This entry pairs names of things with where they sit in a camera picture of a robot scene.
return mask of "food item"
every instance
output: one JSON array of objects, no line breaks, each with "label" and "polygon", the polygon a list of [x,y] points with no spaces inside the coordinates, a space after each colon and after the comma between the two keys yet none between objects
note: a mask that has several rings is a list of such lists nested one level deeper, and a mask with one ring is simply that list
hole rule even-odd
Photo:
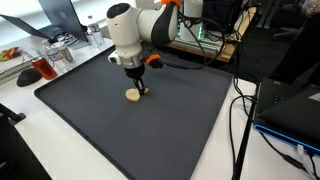
[{"label": "food item", "polygon": [[[147,94],[149,92],[149,88],[145,88],[144,93]],[[140,93],[138,89],[136,88],[131,88],[126,91],[126,98],[130,102],[138,102],[140,99]]]},{"label": "food item", "polygon": [[21,55],[19,47],[13,47],[8,50],[3,50],[0,54],[0,61],[6,61],[9,59],[16,58]]}]

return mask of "laptop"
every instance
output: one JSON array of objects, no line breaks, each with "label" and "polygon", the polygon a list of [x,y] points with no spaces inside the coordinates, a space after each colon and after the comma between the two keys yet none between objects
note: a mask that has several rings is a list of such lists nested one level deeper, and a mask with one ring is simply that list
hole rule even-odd
[{"label": "laptop", "polygon": [[0,16],[31,35],[51,39],[54,42],[57,42],[56,35],[63,32],[59,27],[54,25],[49,25],[37,30],[20,18],[6,16],[3,14],[0,14]]},{"label": "laptop", "polygon": [[309,86],[297,91],[257,112],[254,129],[294,147],[300,144],[306,151],[320,156],[320,87]]}]

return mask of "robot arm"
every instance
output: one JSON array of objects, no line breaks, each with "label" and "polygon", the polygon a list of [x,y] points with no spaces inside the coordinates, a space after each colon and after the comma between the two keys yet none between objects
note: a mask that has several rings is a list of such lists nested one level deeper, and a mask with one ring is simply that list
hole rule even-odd
[{"label": "robot arm", "polygon": [[141,79],[145,71],[141,40],[161,47],[171,43],[177,34],[180,0],[162,0],[162,4],[156,11],[120,3],[107,12],[108,29],[117,53],[109,60],[124,67],[141,95],[145,89]]}]

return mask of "white desk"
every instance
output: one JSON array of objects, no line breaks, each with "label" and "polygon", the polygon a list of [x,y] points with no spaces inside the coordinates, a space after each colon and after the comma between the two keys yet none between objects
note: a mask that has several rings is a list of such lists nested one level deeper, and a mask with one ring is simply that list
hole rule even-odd
[{"label": "white desk", "polygon": [[[41,40],[38,37],[27,37],[6,47],[23,43],[41,49]],[[106,40],[106,45],[99,49],[89,46],[71,53],[76,63],[80,64],[111,45],[112,42]],[[33,85],[19,88],[16,86],[16,79],[13,79],[0,86],[0,102],[14,112],[23,112],[27,116],[15,127],[49,175],[56,180],[126,179],[82,136],[34,96],[33,91],[47,82],[41,79]],[[254,93],[254,84],[240,80],[239,85],[244,94]],[[235,89],[230,88],[192,179],[231,179],[232,156],[228,112],[232,99],[237,96]],[[235,150],[238,152],[247,120],[241,101],[234,104],[232,117]],[[286,148],[286,145],[281,143],[279,147]],[[261,175],[265,174],[265,168],[268,168],[269,174],[274,173],[273,179],[301,180],[305,177],[303,172],[290,166],[285,162],[282,163],[282,160],[257,136],[257,133],[251,131],[243,167],[243,179],[262,179],[264,176],[261,177]]]}]

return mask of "black rubber mat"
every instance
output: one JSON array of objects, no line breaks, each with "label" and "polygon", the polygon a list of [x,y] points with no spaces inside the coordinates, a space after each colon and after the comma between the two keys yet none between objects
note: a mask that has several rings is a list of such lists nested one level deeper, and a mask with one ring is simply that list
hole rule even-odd
[{"label": "black rubber mat", "polygon": [[[114,47],[37,89],[59,114],[129,179],[189,179],[213,128],[232,75],[146,68],[150,92],[137,103],[122,66],[107,61]],[[196,64],[162,55],[164,61]]]}]

